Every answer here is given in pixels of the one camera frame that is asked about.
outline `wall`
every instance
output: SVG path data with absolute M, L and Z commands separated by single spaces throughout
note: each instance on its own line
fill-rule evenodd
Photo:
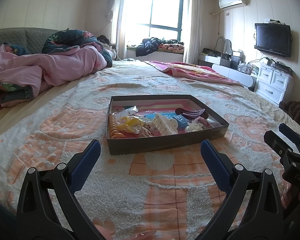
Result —
M 88 0 L 84 28 L 96 37 L 105 35 L 111 39 L 112 23 L 106 18 L 109 0 Z
M 215 16 L 212 48 L 215 47 L 218 37 L 224 36 L 232 41 L 233 50 L 244 51 L 246 62 L 260 59 L 264 56 L 254 49 L 254 24 L 263 23 L 265 18 L 271 18 L 290 25 L 293 36 L 291 58 L 274 59 L 284 62 L 293 69 L 294 87 L 291 100 L 300 101 L 300 0 L 248 0 L 248 2 L 248 6 L 226 10 L 220 14 L 220 35 L 218 35 L 219 16 Z M 214 9 L 215 12 L 220 10 L 218 0 L 215 0 Z
M 0 28 L 83 29 L 87 0 L 0 0 Z
M 209 13 L 214 10 L 214 0 L 203 0 L 203 32 L 201 39 L 200 52 L 204 48 L 210 49 L 213 39 L 213 27 L 214 27 L 214 17 L 210 16 Z

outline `dresser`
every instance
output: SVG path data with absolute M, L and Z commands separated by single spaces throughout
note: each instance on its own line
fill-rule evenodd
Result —
M 289 74 L 261 63 L 254 91 L 278 106 L 281 101 L 290 99 L 293 84 Z

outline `brown cloth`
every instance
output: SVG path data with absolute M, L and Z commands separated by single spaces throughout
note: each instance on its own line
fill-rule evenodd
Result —
M 294 121 L 300 125 L 300 102 L 297 101 L 281 101 L 279 108 L 287 113 Z

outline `flat screen tv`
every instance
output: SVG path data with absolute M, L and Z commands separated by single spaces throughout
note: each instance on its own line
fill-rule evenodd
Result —
M 256 23 L 255 49 L 281 57 L 291 57 L 291 30 L 289 25 Z

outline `wall-mounted air conditioner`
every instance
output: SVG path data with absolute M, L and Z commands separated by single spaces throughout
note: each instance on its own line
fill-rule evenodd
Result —
M 223 10 L 246 6 L 247 0 L 219 0 L 219 6 Z

